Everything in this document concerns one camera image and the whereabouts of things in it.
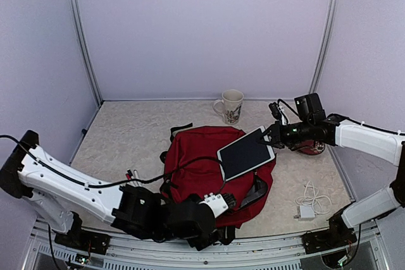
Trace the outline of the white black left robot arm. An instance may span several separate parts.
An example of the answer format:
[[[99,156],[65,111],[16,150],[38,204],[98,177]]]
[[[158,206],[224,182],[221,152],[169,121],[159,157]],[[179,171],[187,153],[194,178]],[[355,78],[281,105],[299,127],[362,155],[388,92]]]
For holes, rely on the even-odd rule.
[[[65,209],[62,201],[139,240],[183,239],[197,249],[215,242],[216,219],[228,210],[219,193],[174,203],[148,190],[144,180],[109,183],[85,175],[48,154],[32,130],[15,140],[1,168],[1,188],[32,204],[57,244],[98,254],[106,253],[110,237],[84,229],[80,216]]]

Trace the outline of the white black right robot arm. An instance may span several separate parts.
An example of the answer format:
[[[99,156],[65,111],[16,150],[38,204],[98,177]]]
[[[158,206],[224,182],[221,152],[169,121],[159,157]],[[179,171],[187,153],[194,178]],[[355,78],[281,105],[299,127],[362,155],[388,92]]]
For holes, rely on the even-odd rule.
[[[305,142],[309,141],[333,147],[335,161],[352,191],[355,187],[349,177],[351,164],[358,171],[365,171],[366,162],[376,159],[378,164],[387,162],[397,169],[390,184],[342,208],[329,219],[329,228],[323,234],[329,247],[339,246],[361,224],[404,207],[404,132],[384,130],[341,114],[326,114],[317,93],[294,99],[292,112],[300,121],[289,123],[282,103],[284,100],[278,99],[269,105],[275,122],[262,132],[269,140],[261,138],[261,144],[291,151],[305,149]]]

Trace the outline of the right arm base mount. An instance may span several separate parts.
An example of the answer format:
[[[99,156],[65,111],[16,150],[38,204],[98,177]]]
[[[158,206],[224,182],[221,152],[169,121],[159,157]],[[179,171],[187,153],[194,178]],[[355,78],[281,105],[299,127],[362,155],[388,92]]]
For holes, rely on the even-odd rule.
[[[358,241],[354,228],[348,228],[342,219],[343,210],[336,212],[328,220],[328,228],[306,232],[302,236],[306,254],[336,249]]]

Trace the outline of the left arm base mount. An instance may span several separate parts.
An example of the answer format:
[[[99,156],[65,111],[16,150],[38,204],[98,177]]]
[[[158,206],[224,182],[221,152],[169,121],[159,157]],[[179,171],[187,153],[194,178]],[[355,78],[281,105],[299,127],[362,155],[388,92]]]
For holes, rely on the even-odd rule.
[[[106,255],[110,240],[105,233],[83,230],[82,220],[76,212],[73,212],[73,223],[67,234],[56,232],[54,239],[59,245],[101,255]]]

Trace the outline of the red student backpack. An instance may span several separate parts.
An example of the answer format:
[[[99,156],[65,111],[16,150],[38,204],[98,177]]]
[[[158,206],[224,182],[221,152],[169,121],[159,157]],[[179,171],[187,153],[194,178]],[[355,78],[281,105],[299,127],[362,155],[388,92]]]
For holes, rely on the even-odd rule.
[[[264,208],[273,184],[275,160],[228,182],[223,181],[217,151],[247,134],[232,126],[200,126],[192,123],[171,128],[171,146],[161,153],[164,180],[159,191],[174,203],[191,194],[202,199],[210,193],[230,193],[237,200],[216,219],[218,242],[228,245],[235,231]]]

